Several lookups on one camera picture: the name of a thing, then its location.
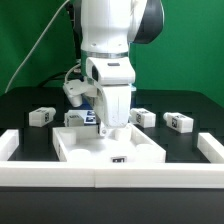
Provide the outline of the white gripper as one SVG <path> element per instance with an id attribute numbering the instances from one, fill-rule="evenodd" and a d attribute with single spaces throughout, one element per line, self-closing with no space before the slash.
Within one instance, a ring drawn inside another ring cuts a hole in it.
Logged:
<path id="1" fill-rule="evenodd" d="M 96 88 L 92 108 L 101 120 L 98 134 L 106 136 L 108 128 L 124 127 L 129 118 L 131 84 L 135 81 L 129 58 L 88 57 L 86 75 L 88 82 Z"/>

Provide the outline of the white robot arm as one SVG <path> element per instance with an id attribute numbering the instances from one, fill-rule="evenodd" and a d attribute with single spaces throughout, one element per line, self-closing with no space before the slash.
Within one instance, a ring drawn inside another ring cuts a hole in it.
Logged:
<path id="1" fill-rule="evenodd" d="M 148 44 L 161 32 L 161 0 L 77 0 L 85 96 L 98 118 L 98 133 L 127 125 L 135 71 L 131 43 Z"/>

